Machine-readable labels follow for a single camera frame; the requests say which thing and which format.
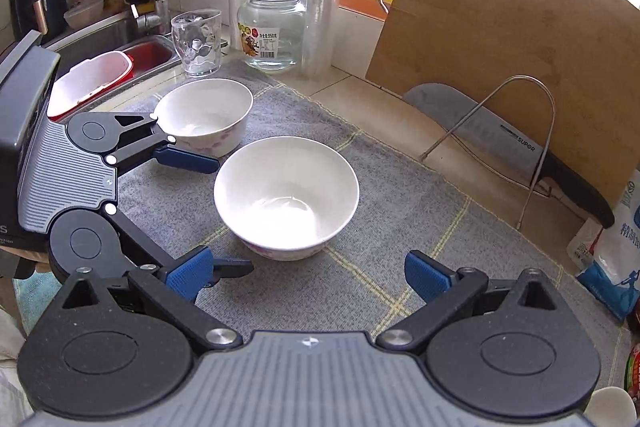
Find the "white floral bowl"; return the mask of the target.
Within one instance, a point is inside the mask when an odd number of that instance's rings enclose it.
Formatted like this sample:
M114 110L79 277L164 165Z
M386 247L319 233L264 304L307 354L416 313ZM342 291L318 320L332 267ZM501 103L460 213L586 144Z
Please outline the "white floral bowl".
M240 145L253 105L254 96L244 84L214 78L170 91L153 114L178 147L221 158Z

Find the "grey kitchen knife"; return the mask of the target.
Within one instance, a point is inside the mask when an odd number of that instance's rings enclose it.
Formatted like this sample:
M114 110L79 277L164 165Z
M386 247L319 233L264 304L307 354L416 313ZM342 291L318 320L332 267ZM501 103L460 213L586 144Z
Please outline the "grey kitchen knife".
M529 182L535 178L551 179L582 210L600 222L603 228L614 225L614 213L602 194L542 146L511 126L487 107L463 92L443 83L423 83L404 95L404 100L432 118L440 127L452 129L466 113L473 112L454 132L481 152L502 161L503 165Z

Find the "red white basin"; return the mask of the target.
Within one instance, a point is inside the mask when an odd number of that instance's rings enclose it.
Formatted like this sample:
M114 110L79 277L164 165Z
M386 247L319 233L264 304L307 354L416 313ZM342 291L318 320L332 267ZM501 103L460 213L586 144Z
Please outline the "red white basin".
M53 121L61 120L129 81L155 74L178 60L174 46L163 37L87 58L55 80L47 116Z

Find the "clear glass cup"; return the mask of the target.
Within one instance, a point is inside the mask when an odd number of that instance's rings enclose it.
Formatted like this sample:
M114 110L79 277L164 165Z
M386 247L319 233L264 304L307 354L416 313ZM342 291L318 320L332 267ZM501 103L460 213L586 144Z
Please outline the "clear glass cup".
M221 64L221 10L200 9L174 16L171 38L187 76L213 75Z

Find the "teal cloth mat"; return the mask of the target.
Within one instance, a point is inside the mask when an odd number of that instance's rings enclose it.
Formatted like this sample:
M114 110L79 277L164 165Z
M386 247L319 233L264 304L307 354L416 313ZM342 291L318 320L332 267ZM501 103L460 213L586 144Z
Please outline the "teal cloth mat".
M25 280L14 280L13 288L23 329L29 334L62 285L51 272L34 272Z

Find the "steel sink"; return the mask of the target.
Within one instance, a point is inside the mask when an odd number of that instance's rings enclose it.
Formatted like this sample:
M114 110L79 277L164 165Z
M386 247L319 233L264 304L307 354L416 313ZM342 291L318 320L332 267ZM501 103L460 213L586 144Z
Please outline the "steel sink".
M60 37L47 48L60 54L60 76L88 58L110 51L122 51L132 58L134 79L150 78L180 62L170 35L160 31L160 18L155 14L133 18L119 13Z

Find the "steel faucet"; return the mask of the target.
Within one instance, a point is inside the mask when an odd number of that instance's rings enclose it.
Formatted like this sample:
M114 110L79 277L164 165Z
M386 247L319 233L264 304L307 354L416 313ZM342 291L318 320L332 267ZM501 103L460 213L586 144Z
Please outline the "steel faucet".
M150 34L156 30L160 34L165 35L170 31L168 0L155 0L154 8L154 13L134 16L137 31L140 35Z

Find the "clear plastic container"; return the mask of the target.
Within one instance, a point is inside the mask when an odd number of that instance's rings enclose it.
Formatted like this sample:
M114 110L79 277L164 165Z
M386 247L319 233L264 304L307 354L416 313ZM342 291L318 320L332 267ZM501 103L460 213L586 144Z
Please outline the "clear plastic container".
M73 30L85 28L102 18L104 0L85 0L64 13L66 24Z

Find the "blue white salt bag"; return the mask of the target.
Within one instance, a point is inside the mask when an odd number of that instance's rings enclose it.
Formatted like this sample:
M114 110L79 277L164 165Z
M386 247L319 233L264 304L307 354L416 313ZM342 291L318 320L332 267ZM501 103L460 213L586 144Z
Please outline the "blue white salt bag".
M578 266L578 282L620 321L639 301L639 182L636 169L614 207L612 227L588 218L566 247Z

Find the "black air fryer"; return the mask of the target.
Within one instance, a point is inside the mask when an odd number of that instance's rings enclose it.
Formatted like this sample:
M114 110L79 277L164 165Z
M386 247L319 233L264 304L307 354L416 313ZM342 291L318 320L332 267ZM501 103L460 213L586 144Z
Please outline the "black air fryer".
M9 0L11 25L16 41L31 30L39 31L42 42L47 43L67 28L64 14L66 0Z

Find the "glass jar yellow lid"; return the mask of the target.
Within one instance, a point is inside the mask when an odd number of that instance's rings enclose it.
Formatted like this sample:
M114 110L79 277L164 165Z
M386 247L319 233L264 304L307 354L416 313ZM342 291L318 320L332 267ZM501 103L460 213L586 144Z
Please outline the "glass jar yellow lid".
M236 12L244 61L263 72L297 66L305 14L304 0L245 0Z

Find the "white plate stack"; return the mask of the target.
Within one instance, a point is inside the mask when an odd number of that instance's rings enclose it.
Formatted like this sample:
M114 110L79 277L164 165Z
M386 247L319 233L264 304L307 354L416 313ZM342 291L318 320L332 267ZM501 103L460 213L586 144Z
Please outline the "white plate stack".
M604 387L593 392L585 417L597 427L634 427L638 421L631 396L620 387Z

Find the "red label jar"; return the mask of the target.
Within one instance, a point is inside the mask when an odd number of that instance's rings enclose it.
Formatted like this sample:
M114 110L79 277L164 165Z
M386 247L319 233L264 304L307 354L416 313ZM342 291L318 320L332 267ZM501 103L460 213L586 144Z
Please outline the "red label jar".
M632 347L625 367L624 387L635 405L640 401L640 343Z

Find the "bamboo cutting board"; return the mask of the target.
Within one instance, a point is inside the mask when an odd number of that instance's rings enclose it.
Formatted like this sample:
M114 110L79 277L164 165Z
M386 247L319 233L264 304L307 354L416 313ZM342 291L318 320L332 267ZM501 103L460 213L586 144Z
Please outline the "bamboo cutting board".
M627 0L394 0L367 72L396 94L441 82L481 100L514 75L540 80L550 150L609 202L639 161L639 12ZM490 102L502 112L518 84Z

